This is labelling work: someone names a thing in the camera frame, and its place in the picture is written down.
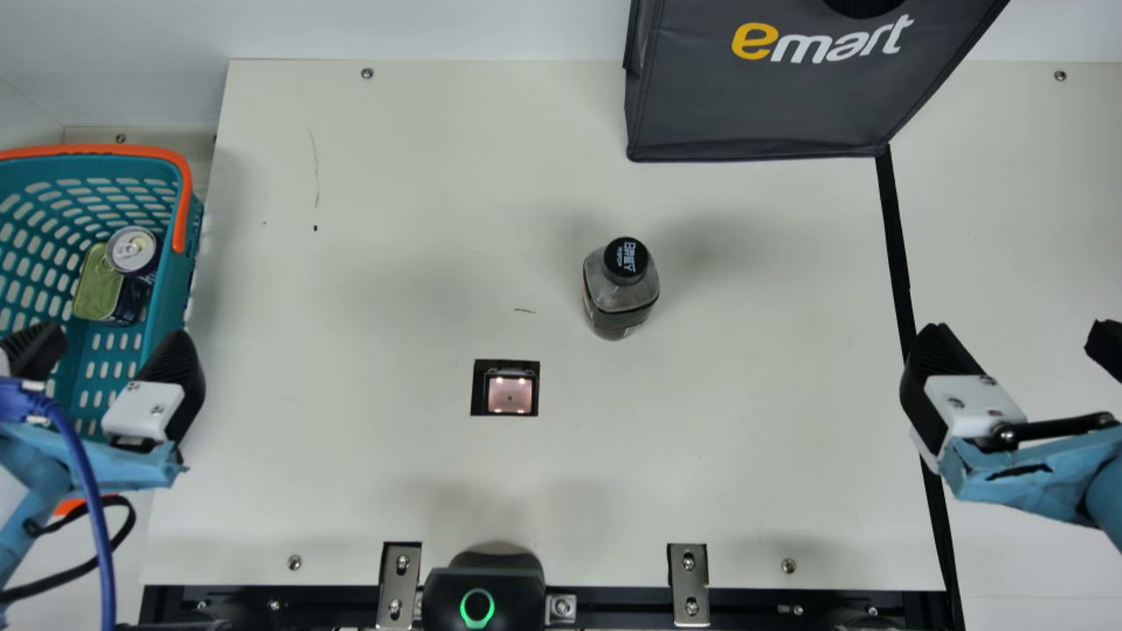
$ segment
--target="white tabletop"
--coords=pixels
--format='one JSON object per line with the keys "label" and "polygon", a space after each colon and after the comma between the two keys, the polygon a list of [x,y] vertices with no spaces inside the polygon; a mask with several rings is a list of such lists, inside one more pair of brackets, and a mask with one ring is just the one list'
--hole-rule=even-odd
{"label": "white tabletop", "polygon": [[[715,586],[941,588],[872,161],[632,164],[615,63],[239,61],[206,212],[145,582],[503,539],[552,584],[665,585],[700,541]],[[608,342],[580,263],[623,234],[663,293]],[[541,362],[541,414],[469,417],[479,358]]]}
{"label": "white tabletop", "polygon": [[[917,323],[947,322],[1030,420],[1122,414],[1083,350],[1122,320],[1122,65],[1057,67],[964,64],[893,143]],[[1119,627],[1102,532],[950,502],[974,629]]]}

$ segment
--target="green light ring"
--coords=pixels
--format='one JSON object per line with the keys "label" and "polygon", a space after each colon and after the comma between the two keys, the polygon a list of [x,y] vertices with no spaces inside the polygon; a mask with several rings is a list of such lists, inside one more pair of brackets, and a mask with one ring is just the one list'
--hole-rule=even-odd
{"label": "green light ring", "polygon": [[[472,594],[482,594],[487,596],[487,615],[485,615],[482,620],[476,620],[468,615],[468,598],[470,598]],[[467,624],[468,629],[471,629],[471,631],[479,631],[484,627],[487,627],[487,623],[490,622],[493,615],[495,615],[495,598],[487,589],[476,588],[468,592],[462,598],[460,598],[460,618],[463,619],[463,623]]]}

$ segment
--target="plastic bottle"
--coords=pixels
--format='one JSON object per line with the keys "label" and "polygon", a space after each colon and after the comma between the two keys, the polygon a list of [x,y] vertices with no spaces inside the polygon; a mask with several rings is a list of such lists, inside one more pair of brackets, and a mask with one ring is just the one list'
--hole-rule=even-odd
{"label": "plastic bottle", "polygon": [[659,300],[659,271],[638,239],[619,237],[585,257],[585,311],[607,339],[632,335]]}

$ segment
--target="teal plastic basket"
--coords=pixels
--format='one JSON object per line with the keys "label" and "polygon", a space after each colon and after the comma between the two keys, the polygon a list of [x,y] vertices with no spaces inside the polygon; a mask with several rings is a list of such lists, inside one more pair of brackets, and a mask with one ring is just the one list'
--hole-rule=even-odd
{"label": "teal plastic basket", "polygon": [[[183,328],[203,216],[190,182],[186,162],[163,148],[0,152],[0,337],[44,320],[62,324],[70,350],[47,393],[86,439],[105,440],[101,417],[117,393],[165,335]],[[163,240],[156,284],[139,321],[112,327],[73,318],[85,252],[134,225]],[[176,241],[183,252],[173,252]]]}

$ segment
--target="blue arm housing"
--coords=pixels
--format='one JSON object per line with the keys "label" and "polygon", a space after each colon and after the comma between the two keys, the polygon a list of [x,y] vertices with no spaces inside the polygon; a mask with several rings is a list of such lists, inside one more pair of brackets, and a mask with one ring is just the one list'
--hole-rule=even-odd
{"label": "blue arm housing", "polygon": [[[159,445],[148,454],[90,441],[85,442],[85,449],[102,493],[171,486],[176,476],[187,470],[178,463],[174,442]],[[0,525],[0,587],[7,587],[35,542],[24,523],[43,525],[59,502],[81,496],[77,478],[67,463],[70,452],[57,433],[25,423],[0,423],[0,466],[27,487],[15,512]],[[7,604],[0,603],[0,629],[6,625],[7,609]]]}
{"label": "blue arm housing", "polygon": [[939,473],[959,500],[1101,528],[1122,550],[1120,455],[1122,427],[988,454],[955,438],[944,451]]}

